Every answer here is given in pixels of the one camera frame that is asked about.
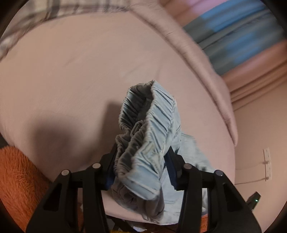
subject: denim fabric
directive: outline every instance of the denim fabric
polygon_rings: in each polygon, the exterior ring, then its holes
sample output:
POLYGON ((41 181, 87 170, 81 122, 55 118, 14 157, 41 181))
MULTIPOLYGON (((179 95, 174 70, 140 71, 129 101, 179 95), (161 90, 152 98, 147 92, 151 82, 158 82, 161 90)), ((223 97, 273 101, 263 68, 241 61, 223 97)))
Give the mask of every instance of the denim fabric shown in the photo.
MULTIPOLYGON (((183 191, 174 190, 170 183, 164 163, 169 147, 201 170, 214 169, 194 139, 181 132, 175 99, 156 81, 133 86, 123 101, 119 125, 124 133, 116 136, 114 199, 146 220, 177 223, 183 191)), ((203 212, 206 208, 203 190, 203 212)))

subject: black device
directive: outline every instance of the black device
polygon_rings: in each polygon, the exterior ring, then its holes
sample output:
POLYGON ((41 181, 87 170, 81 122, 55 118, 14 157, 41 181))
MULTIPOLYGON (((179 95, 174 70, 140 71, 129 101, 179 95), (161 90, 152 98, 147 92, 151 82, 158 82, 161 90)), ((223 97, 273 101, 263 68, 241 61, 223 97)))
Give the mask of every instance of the black device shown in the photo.
MULTIPOLYGON (((101 190, 114 181, 117 147, 103 155, 100 163, 84 171, 63 170, 35 210, 27 233, 76 233, 77 189, 83 188, 86 233, 109 233, 101 190)), ((208 173, 186 164, 172 148, 164 157, 169 177, 176 190, 184 190, 177 233, 199 233, 202 188, 208 189, 209 233, 261 233, 252 211, 227 176, 220 170, 208 173)))
POLYGON ((255 206, 258 204, 259 200, 260 200, 261 195, 258 192, 255 192, 254 194, 252 194, 246 204, 248 205, 248 207, 251 210, 254 210, 255 206))

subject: electrical outlet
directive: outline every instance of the electrical outlet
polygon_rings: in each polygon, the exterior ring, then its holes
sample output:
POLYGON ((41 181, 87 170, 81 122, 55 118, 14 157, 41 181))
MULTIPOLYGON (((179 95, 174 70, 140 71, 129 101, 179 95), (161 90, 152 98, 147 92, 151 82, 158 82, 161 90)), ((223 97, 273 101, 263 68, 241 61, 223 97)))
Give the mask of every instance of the electrical outlet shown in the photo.
POLYGON ((265 178, 266 180, 272 180, 272 167, 269 148, 263 150, 265 161, 265 178))

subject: beige wall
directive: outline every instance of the beige wall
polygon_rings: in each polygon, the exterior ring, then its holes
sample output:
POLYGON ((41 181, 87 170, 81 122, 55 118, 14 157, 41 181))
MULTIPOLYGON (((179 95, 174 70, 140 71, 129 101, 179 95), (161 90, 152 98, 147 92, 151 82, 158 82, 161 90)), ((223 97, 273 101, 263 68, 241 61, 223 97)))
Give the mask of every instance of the beige wall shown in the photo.
POLYGON ((263 149, 269 147, 272 180, 236 185, 245 200, 257 191, 253 211, 262 231, 277 217, 287 200, 287 82, 235 111, 239 143, 235 183, 265 177, 263 149))

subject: bed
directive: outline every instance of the bed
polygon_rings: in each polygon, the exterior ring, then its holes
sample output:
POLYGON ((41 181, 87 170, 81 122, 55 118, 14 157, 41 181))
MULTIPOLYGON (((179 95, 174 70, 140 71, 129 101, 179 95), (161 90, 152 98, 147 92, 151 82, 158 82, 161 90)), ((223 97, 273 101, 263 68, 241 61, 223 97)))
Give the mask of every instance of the bed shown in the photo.
MULTIPOLYGON (((238 138, 229 90, 161 6, 131 1, 117 13, 43 21, 11 43, 0 61, 0 132, 48 179, 108 153, 128 88, 157 80, 175 96, 183 132, 234 182, 238 138)), ((103 201, 106 214, 144 222, 108 192, 103 201)))

